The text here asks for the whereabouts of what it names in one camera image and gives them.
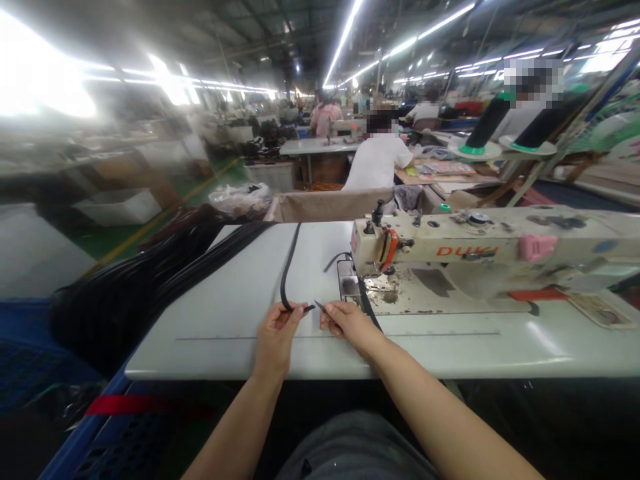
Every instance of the ceiling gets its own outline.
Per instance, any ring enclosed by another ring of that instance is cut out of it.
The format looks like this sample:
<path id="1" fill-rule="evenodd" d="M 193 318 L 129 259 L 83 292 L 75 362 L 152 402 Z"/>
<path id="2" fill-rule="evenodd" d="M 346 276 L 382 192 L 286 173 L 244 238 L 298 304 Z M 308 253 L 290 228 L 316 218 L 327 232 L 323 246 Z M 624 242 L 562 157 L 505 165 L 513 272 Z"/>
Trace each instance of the ceiling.
<path id="1" fill-rule="evenodd" d="M 332 79 L 347 78 L 359 65 L 370 64 L 378 48 L 388 52 L 469 2 L 364 0 Z M 273 78 L 290 78 L 310 91 L 324 81 L 352 4 L 353 0 L 9 0 L 3 8 L 63 52 L 84 60 L 149 69 L 147 54 L 155 53 L 166 61 L 185 63 L 190 75 L 220 73 L 243 81 L 277 72 Z M 568 41 L 634 17 L 640 17 L 640 2 L 484 0 L 384 66 L 390 75 L 430 52 L 435 52 L 432 64 L 437 60 L 443 67 L 455 66 L 494 49 Z"/>

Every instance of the pink shirt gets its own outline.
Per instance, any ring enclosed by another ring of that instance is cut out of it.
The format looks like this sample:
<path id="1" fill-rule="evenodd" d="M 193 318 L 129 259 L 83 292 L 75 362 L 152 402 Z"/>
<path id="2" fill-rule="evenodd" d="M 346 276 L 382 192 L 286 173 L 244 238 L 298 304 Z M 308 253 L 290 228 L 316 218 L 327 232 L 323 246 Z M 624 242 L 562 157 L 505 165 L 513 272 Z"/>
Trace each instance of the pink shirt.
<path id="1" fill-rule="evenodd" d="M 316 107 L 311 114 L 311 128 L 316 127 L 315 136 L 326 137 L 329 129 L 329 119 L 332 121 L 342 120 L 342 110 L 337 105 L 325 105 L 322 108 Z"/>

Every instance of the hand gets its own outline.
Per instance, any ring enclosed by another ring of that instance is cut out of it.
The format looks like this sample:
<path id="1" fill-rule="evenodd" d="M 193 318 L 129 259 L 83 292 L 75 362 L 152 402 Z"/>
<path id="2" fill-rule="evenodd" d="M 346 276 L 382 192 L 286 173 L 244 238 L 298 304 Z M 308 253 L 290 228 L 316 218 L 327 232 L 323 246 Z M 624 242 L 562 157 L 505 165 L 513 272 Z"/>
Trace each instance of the hand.
<path id="1" fill-rule="evenodd" d="M 354 303 L 335 301 L 325 305 L 327 313 L 320 315 L 320 330 L 329 327 L 329 331 L 336 338 L 346 338 L 354 346 L 358 353 L 366 359 L 371 358 L 371 353 L 386 342 L 386 337 L 370 318 L 366 316 Z"/>
<path id="2" fill-rule="evenodd" d="M 289 302 L 294 308 L 288 312 L 285 306 L 276 303 L 267 312 L 258 326 L 258 341 L 255 346 L 253 375 L 262 379 L 284 381 L 291 364 L 291 344 L 300 320 L 306 313 L 306 303 Z"/>

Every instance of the gray pants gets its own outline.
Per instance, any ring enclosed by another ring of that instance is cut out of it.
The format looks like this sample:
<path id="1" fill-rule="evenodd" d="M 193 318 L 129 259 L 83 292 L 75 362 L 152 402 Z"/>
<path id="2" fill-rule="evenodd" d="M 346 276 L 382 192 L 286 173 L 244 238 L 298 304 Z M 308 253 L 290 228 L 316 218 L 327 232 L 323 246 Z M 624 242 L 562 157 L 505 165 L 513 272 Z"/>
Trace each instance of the gray pants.
<path id="1" fill-rule="evenodd" d="M 277 480 L 437 479 L 420 452 L 376 413 L 354 411 L 311 432 Z"/>

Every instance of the pink knob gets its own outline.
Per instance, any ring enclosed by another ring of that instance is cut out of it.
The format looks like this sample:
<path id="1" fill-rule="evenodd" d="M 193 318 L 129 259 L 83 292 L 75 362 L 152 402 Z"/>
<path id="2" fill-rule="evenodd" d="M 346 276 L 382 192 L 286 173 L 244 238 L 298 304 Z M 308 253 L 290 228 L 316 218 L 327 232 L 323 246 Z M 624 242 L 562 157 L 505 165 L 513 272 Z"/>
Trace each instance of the pink knob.
<path id="1" fill-rule="evenodd" d="M 553 235 L 524 235 L 520 237 L 520 258 L 535 263 L 555 251 L 558 237 Z"/>

